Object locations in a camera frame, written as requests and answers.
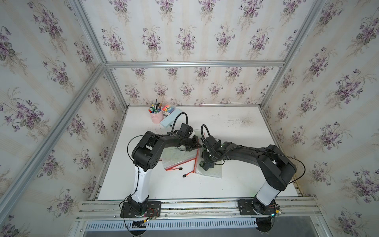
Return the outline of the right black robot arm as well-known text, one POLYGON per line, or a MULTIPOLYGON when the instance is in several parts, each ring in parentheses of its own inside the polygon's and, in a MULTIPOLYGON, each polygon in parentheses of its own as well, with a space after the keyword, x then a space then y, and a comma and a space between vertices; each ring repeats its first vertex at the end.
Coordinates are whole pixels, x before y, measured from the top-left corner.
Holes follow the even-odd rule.
POLYGON ((232 142, 222 143, 220 139, 210 135, 206 125, 200 128, 203 152, 200 167, 205 171, 214 168, 221 161, 240 161, 258 166, 265 178, 265 183, 254 196, 250 206, 258 215, 279 213, 279 205, 275 199, 285 191, 297 172, 290 157, 275 145, 254 148, 238 145, 232 142))

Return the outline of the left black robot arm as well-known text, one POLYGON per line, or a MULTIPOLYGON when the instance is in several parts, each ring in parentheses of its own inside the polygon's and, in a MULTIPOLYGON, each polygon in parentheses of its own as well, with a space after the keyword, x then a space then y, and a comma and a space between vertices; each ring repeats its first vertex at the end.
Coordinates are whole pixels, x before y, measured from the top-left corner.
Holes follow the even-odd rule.
POLYGON ((132 153, 127 153, 135 165, 135 183, 134 191, 124 200, 138 210, 147 207, 152 170, 157 166, 164 149, 177 148, 180 152, 192 152, 201 147, 185 112, 176 116, 167 134, 147 131, 140 137, 132 153))

